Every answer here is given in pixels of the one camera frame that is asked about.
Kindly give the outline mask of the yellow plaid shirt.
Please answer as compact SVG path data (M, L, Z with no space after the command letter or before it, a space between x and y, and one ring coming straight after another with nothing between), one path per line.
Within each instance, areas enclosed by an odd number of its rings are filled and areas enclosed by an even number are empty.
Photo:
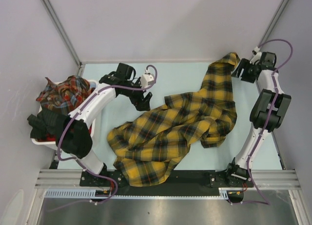
M231 73L239 62L237 53L225 55L208 66L198 91L166 96L108 133L114 167L130 186L164 183L195 142L210 148L225 141L237 120Z

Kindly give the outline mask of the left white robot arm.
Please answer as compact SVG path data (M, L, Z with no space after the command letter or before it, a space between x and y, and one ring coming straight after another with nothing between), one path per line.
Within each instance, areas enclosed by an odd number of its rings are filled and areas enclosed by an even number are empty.
M85 101L67 115L58 115L56 119L56 146L60 161L61 153L69 154L67 160L76 161L91 174L91 181L104 185L108 180L106 165L92 150L93 140L89 130L95 129L93 121L104 107L119 95L126 96L137 111L149 111L152 93L150 88L156 83L158 72L150 72L148 65L144 73L136 77L136 70L124 63L119 63L116 71L104 75Z

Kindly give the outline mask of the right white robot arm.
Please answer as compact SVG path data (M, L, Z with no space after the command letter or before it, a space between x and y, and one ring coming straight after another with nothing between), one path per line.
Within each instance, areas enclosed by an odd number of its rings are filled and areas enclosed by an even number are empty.
M281 126L291 103L291 96L279 84L276 59L275 53L261 52L257 47L253 50L252 58L242 59L232 74L245 82L258 82L261 92L250 113L251 129L248 137L225 171L228 186L240 187L251 179L256 154L266 137Z

